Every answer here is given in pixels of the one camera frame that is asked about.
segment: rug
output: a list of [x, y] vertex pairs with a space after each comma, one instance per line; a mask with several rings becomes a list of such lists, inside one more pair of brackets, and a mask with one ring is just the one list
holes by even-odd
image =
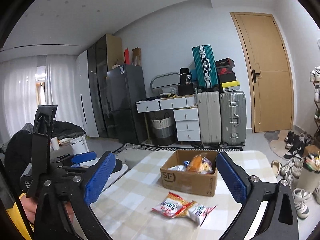
[[132, 143], [125, 143], [119, 149], [115, 150], [113, 153], [116, 155], [116, 158], [121, 160], [122, 163], [128, 166], [128, 169], [132, 169], [135, 165], [137, 165], [140, 161], [142, 161], [145, 157], [147, 157], [151, 152], [154, 151], [175, 151], [175, 150], [194, 150], [194, 151], [243, 151], [242, 147], [228, 147], [223, 149], [210, 149], [210, 148], [180, 148], [180, 147], [155, 147], [148, 145], [138, 145]]

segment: snack package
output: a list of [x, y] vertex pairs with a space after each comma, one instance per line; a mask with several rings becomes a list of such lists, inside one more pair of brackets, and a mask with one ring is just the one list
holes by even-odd
[[189, 203], [179, 195], [169, 192], [166, 199], [152, 210], [160, 212], [166, 217], [175, 218], [187, 208], [186, 204]]
[[204, 222], [205, 218], [212, 210], [215, 209], [214, 207], [205, 207], [204, 205], [199, 204], [196, 201], [192, 201], [188, 204], [187, 210], [187, 217], [191, 218], [198, 226], [201, 226]]
[[189, 165], [189, 163], [190, 163], [190, 161], [184, 161], [183, 162], [184, 166], [186, 166], [186, 167]]
[[212, 163], [209, 159], [201, 156], [200, 154], [193, 157], [193, 159], [187, 166], [187, 171], [197, 172], [201, 174], [210, 174], [212, 173]]
[[201, 155], [194, 156], [187, 167], [187, 171], [199, 172], [203, 157]]
[[172, 171], [185, 171], [186, 167], [184, 165], [177, 165], [174, 167], [169, 168], [168, 170], [172, 170]]

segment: table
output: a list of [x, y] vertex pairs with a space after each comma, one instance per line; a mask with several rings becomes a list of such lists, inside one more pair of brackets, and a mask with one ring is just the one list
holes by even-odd
[[[172, 153], [152, 152], [102, 192], [96, 203], [91, 204], [96, 217], [113, 240], [214, 240], [219, 239], [233, 221], [241, 204], [234, 201], [219, 173], [214, 197], [172, 191], [188, 201], [195, 200], [208, 207], [218, 205], [201, 227], [187, 218], [168, 219], [151, 211], [169, 192], [162, 187], [160, 167]], [[262, 181], [277, 182], [263, 153], [240, 151], [228, 152], [228, 155], [249, 175], [257, 175]], [[261, 204], [245, 239], [254, 236], [266, 206], [267, 202]]]

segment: paper towel roll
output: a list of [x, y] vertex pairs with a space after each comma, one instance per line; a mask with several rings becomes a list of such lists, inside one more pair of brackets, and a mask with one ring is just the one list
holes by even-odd
[[51, 139], [51, 143], [52, 143], [52, 147], [55, 151], [60, 149], [58, 139], [56, 137]]

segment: nike shoe box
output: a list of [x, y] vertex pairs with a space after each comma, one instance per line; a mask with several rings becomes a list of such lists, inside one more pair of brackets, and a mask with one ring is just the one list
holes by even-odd
[[235, 67], [235, 63], [231, 58], [225, 58], [218, 61], [215, 61], [216, 68], [222, 68], [222, 67]]
[[226, 83], [231, 81], [237, 81], [236, 74], [234, 72], [218, 75], [220, 83]]
[[232, 72], [233, 72], [232, 67], [217, 68], [218, 75], [228, 74], [228, 73], [232, 73]]

